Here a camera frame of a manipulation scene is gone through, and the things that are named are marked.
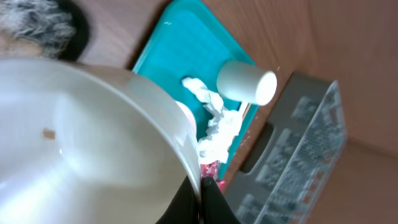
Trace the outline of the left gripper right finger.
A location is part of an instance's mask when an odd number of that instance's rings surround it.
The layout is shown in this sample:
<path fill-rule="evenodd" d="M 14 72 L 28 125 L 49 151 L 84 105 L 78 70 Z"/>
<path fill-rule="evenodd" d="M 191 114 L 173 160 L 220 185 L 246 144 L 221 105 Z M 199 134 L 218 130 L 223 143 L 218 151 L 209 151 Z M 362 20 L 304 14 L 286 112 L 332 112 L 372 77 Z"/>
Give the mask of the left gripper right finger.
<path fill-rule="evenodd" d="M 201 180 L 201 215 L 205 224 L 240 224 L 212 177 Z"/>

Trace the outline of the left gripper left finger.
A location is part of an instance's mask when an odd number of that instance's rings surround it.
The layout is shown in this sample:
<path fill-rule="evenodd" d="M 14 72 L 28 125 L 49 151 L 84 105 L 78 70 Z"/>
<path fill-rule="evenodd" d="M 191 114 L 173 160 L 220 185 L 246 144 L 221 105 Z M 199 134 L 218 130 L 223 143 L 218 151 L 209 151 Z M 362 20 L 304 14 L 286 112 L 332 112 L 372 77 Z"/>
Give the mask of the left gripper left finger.
<path fill-rule="evenodd" d="M 188 177 L 156 224 L 199 224 L 197 198 Z"/>

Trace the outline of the white bowl with food scraps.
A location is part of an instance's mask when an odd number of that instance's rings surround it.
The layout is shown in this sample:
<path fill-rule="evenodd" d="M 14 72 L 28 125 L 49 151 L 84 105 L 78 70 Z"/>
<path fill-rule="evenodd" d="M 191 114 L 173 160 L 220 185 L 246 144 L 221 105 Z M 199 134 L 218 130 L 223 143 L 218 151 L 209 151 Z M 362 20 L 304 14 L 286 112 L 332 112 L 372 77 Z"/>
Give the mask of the white bowl with food scraps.
<path fill-rule="evenodd" d="M 194 129 L 154 82 L 1 61 L 2 223 L 155 223 L 183 182 L 199 203 Z"/>

